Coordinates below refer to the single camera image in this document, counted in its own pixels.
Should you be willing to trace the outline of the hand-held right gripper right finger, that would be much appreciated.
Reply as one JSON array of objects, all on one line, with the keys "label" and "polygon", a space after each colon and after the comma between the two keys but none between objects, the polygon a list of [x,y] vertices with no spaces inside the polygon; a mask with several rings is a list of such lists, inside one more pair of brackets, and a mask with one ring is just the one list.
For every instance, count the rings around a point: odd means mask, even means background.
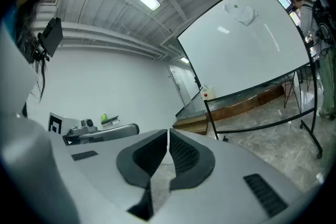
[{"label": "hand-held right gripper right finger", "polygon": [[170,130],[170,154],[168,223],[293,223],[318,192],[242,147],[186,131]]}]

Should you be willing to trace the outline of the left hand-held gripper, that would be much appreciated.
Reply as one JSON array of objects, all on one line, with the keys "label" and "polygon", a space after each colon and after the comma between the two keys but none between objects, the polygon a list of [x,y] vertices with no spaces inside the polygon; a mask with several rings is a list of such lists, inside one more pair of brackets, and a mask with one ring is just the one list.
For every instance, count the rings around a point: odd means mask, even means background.
[{"label": "left hand-held gripper", "polygon": [[81,135],[89,134],[89,138],[92,139],[116,140],[138,135],[140,128],[137,124],[132,123],[98,131],[98,128],[91,119],[75,119],[50,112],[48,131],[59,134],[64,143],[68,146],[73,143],[80,144],[78,137]]}]

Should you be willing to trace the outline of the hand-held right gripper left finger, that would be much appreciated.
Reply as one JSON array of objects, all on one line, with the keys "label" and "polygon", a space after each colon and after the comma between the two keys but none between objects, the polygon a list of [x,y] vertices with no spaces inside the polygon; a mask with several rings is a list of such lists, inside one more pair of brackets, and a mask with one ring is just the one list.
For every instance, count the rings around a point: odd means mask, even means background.
[{"label": "hand-held right gripper left finger", "polygon": [[151,176],[166,154],[167,130],[72,146],[52,135],[51,144],[80,223],[150,223]]}]

